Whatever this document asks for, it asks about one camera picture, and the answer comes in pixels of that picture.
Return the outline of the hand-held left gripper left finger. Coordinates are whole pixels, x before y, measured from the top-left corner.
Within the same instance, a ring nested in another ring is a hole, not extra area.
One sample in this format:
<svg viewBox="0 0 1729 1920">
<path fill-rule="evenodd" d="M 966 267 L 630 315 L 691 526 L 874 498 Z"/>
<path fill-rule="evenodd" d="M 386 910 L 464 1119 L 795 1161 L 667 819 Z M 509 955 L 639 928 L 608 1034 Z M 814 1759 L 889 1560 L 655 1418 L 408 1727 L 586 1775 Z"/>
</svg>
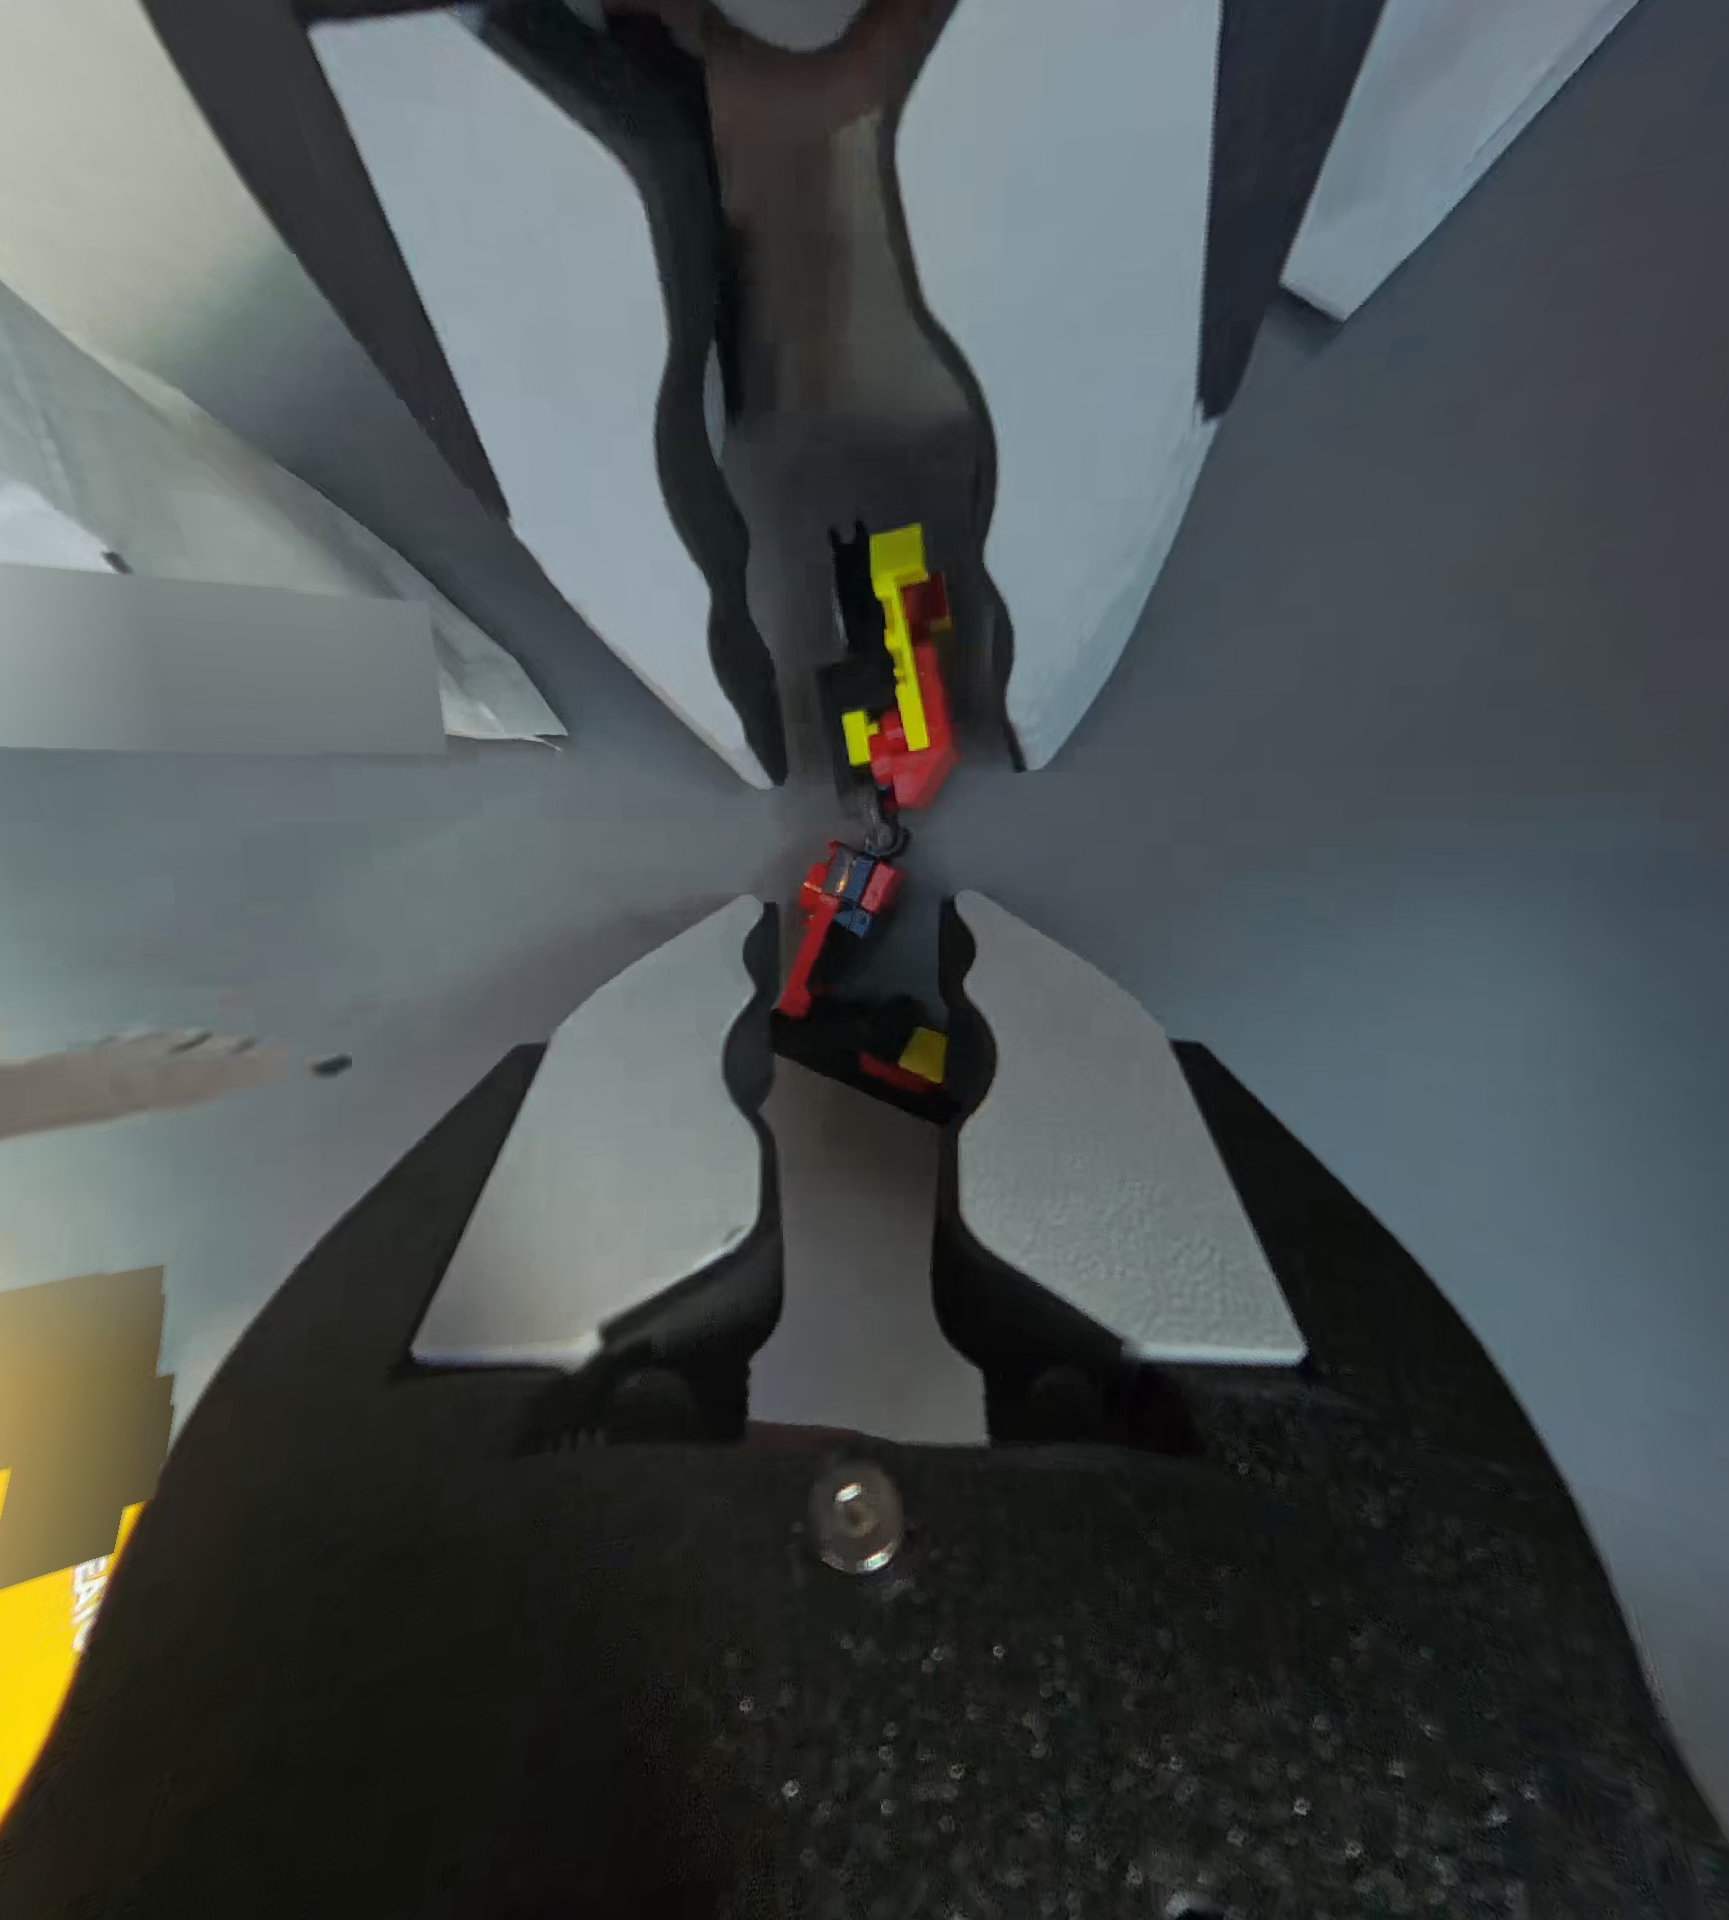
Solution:
<svg viewBox="0 0 1729 1920">
<path fill-rule="evenodd" d="M 776 910 L 728 900 L 576 1005 L 546 1044 L 417 1365 L 586 1369 L 776 1226 Z"/>
</svg>

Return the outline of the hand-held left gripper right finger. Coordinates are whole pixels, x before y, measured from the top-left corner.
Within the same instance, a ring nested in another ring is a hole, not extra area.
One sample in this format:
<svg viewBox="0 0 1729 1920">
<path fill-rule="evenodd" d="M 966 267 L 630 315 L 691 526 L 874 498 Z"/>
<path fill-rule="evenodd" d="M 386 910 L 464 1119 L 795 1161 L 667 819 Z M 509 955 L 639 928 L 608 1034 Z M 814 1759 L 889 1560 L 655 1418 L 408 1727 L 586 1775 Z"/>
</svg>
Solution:
<svg viewBox="0 0 1729 1920">
<path fill-rule="evenodd" d="M 957 1136 L 979 1254 L 1116 1336 L 1135 1359 L 1289 1369 L 1308 1343 L 1165 1024 L 988 893 L 966 935 L 966 1039 L 990 1042 Z"/>
</svg>

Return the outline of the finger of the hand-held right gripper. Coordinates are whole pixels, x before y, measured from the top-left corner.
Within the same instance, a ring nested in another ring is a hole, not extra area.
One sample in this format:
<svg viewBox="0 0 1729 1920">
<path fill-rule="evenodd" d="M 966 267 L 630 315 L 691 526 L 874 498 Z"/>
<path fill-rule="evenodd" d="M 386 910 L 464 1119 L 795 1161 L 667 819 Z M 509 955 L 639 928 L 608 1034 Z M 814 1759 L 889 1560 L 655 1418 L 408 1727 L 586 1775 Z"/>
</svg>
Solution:
<svg viewBox="0 0 1729 1920">
<path fill-rule="evenodd" d="M 957 2 L 893 168 L 995 443 L 983 569 L 1028 771 L 1108 687 L 1216 428 L 1198 396 L 1218 2 Z"/>
<path fill-rule="evenodd" d="M 751 788 L 786 778 L 748 533 L 712 440 L 712 143 L 564 2 L 318 19 L 339 98 L 517 540 Z"/>
</svg>

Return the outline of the torn printed white paper bag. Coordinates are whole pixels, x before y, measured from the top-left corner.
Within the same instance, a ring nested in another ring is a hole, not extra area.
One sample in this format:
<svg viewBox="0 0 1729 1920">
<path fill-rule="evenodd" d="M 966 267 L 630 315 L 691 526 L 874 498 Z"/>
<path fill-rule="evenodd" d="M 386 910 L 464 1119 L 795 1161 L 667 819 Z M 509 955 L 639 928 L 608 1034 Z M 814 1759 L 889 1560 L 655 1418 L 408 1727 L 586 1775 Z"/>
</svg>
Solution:
<svg viewBox="0 0 1729 1920">
<path fill-rule="evenodd" d="M 397 599 L 427 613 L 449 737 L 556 746 L 527 667 L 413 561 L 158 378 L 0 282 L 0 562 Z"/>
</svg>

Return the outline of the small red black lego assembly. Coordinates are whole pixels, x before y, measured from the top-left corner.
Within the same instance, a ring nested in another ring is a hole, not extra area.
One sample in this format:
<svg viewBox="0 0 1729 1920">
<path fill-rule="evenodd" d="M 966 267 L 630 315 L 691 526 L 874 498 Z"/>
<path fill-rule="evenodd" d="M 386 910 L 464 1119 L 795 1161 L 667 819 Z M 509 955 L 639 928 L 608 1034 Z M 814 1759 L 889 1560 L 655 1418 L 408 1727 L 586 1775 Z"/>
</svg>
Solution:
<svg viewBox="0 0 1729 1920">
<path fill-rule="evenodd" d="M 889 854 L 828 842 L 800 889 L 800 936 L 773 1008 L 773 1050 L 907 1115 L 944 1124 L 948 1016 L 913 994 L 854 985 L 893 919 L 903 872 Z"/>
</svg>

